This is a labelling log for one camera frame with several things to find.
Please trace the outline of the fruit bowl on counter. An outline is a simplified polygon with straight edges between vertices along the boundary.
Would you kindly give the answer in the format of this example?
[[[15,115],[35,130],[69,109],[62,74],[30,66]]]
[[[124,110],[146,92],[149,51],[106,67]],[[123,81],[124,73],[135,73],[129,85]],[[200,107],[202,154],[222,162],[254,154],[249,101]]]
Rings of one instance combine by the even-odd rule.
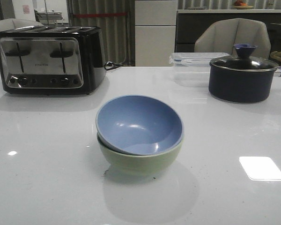
[[[247,3],[245,3],[243,0],[236,0],[232,7],[234,9],[253,9],[253,6],[249,6]]]

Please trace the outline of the grey chair left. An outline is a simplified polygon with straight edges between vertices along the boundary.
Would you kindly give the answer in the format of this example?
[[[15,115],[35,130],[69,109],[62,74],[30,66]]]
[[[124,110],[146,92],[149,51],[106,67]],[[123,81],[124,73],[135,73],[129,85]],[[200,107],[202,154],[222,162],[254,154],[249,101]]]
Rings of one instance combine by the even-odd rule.
[[[37,21],[15,18],[0,20],[0,31],[12,30],[27,26],[42,26],[42,24]]]

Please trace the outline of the green bowl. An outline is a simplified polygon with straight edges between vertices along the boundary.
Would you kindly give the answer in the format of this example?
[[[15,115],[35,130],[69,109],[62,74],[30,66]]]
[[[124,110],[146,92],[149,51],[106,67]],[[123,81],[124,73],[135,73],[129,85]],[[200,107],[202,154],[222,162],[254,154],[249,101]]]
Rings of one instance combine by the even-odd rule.
[[[169,151],[154,155],[128,155],[111,150],[96,136],[100,150],[107,162],[122,173],[147,176],[166,170],[176,160],[182,145],[181,141]]]

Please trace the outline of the black and chrome toaster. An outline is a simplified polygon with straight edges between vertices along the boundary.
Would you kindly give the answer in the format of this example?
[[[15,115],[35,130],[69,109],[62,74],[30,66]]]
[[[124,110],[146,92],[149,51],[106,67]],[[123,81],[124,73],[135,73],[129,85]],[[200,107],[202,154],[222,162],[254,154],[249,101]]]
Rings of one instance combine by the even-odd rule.
[[[106,75],[102,31],[27,26],[0,32],[0,76],[11,94],[89,94]]]

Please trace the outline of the dark kitchen counter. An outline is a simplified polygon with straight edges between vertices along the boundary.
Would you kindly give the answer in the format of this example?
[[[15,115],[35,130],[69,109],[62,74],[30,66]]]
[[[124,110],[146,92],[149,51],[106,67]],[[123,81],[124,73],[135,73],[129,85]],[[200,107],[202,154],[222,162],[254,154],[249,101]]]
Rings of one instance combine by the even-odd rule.
[[[245,18],[264,22],[271,51],[281,51],[281,9],[178,10],[175,51],[193,52],[196,40],[214,22]]]

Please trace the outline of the clear plastic food container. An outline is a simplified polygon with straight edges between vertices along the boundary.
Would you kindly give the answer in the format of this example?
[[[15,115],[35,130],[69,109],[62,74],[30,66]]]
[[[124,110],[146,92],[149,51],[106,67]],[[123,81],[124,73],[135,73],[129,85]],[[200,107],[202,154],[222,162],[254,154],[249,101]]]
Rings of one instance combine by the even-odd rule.
[[[207,88],[210,75],[210,61],[228,56],[224,52],[174,52],[170,55],[172,79],[185,87]]]

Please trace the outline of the blue bowl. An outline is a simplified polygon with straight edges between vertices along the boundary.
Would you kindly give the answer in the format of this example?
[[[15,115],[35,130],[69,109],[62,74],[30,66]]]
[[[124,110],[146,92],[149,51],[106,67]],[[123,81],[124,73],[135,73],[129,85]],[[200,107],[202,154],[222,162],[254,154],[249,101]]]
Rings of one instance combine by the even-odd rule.
[[[183,139],[180,116],[166,103],[142,95],[126,95],[106,102],[97,112],[100,140],[129,155],[155,155],[176,147]]]

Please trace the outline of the grey chair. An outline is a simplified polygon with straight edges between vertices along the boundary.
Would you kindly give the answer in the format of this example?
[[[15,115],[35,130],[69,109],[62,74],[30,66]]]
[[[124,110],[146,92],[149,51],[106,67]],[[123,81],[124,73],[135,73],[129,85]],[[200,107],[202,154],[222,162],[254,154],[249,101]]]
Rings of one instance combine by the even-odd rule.
[[[271,43],[266,24],[244,18],[217,21],[197,39],[194,51],[236,55],[235,44],[256,45],[252,56],[268,59]]]
[[[0,20],[0,31],[12,30],[27,26],[42,26],[42,24],[37,21],[15,18]]]

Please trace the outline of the dark blue saucepan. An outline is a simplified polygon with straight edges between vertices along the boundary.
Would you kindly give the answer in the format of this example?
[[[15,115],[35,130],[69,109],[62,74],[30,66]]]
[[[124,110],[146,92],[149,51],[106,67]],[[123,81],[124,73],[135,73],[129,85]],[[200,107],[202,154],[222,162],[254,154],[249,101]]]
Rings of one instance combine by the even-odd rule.
[[[230,102],[264,101],[269,97],[273,77],[281,77],[281,66],[276,63],[266,66],[265,69],[238,69],[210,62],[209,92]]]

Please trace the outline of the grey chair right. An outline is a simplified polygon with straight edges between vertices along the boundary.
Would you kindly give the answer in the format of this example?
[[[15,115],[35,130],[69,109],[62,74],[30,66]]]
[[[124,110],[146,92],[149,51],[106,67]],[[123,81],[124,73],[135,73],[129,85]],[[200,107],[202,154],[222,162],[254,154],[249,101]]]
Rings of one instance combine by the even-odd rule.
[[[256,45],[252,56],[268,59],[271,43],[266,24],[244,18],[217,21],[197,39],[194,51],[236,55],[235,44]]]

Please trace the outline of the white cabinet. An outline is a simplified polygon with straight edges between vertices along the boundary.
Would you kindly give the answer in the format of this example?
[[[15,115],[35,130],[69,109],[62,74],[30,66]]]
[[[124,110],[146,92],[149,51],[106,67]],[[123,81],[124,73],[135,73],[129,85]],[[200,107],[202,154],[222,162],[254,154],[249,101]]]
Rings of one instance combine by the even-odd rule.
[[[135,1],[135,65],[168,67],[175,50],[177,0]]]

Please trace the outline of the glass pot lid blue knob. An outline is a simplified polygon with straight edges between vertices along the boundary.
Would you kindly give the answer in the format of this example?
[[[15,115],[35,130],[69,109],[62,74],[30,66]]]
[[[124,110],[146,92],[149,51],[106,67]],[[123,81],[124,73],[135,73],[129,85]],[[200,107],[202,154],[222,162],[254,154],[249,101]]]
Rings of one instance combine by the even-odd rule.
[[[213,58],[210,65],[233,71],[273,71],[278,68],[278,64],[273,61],[252,56],[257,45],[234,44],[233,46],[236,56]]]

